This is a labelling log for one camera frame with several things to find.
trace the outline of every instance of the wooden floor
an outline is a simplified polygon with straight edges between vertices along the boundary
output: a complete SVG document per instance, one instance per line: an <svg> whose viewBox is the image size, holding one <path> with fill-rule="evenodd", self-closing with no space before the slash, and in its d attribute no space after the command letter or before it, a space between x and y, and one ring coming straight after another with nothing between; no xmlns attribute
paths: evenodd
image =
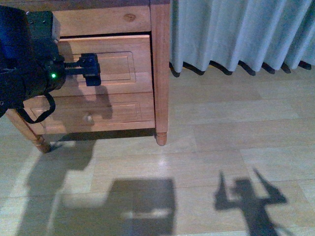
<svg viewBox="0 0 315 236"><path fill-rule="evenodd" d="M0 235L315 235L315 69L183 70L169 119L164 147L110 132L42 155L1 118Z"/></svg>

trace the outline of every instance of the black strap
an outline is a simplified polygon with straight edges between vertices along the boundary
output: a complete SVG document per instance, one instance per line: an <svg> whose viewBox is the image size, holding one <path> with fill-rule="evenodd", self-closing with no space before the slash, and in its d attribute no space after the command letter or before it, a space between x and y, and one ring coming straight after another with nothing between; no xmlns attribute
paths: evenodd
<svg viewBox="0 0 315 236"><path fill-rule="evenodd" d="M32 120L29 116L29 114L27 114L27 112L24 110L24 108L19 108L16 109L16 111L20 114L20 116L28 123L30 124L36 124L36 123L40 123L42 121L44 121L47 117L49 117L51 115L52 112L55 111L56 108L56 104L54 101L54 98L52 97L52 95L50 95L49 93L44 94L44 96L47 98L50 108L49 110L43 112L38 118L37 120Z"/></svg>

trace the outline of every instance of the drawer knob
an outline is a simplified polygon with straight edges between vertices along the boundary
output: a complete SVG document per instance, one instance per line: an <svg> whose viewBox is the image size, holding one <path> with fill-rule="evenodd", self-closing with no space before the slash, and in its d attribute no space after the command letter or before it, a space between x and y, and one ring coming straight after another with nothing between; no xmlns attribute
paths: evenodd
<svg viewBox="0 0 315 236"><path fill-rule="evenodd" d="M133 14L124 15L124 20L128 22L133 22L136 19L136 16Z"/></svg>
<svg viewBox="0 0 315 236"><path fill-rule="evenodd" d="M88 123L88 124L94 124L94 120L92 117L92 114L88 113L85 116L83 116L83 121Z"/></svg>

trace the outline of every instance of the white curtain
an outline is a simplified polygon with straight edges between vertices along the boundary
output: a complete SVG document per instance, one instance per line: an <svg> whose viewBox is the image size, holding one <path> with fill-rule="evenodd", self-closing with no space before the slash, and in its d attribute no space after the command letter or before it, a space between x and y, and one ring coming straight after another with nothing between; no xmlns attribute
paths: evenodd
<svg viewBox="0 0 315 236"><path fill-rule="evenodd" d="M170 53L176 72L211 60L229 71L239 60L254 71L315 64L315 0L173 0Z"/></svg>

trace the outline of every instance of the drawer panel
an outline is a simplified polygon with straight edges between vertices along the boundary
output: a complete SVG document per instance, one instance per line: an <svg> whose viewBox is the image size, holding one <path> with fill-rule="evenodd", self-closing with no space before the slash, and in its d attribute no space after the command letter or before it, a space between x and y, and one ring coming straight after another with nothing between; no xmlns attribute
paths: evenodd
<svg viewBox="0 0 315 236"><path fill-rule="evenodd" d="M56 110L40 124L38 134L154 128L152 93L89 95L55 98ZM44 98L25 102L32 119L49 108Z"/></svg>
<svg viewBox="0 0 315 236"><path fill-rule="evenodd" d="M74 75L54 96L153 91L148 35L63 39L58 47L66 62L77 61L81 53L97 53L106 90L87 87L82 75Z"/></svg>
<svg viewBox="0 0 315 236"><path fill-rule="evenodd" d="M149 0L132 0L127 3L78 0L75 4L68 0L16 0L4 1L3 4L24 11L53 11L61 24L61 36L151 30Z"/></svg>

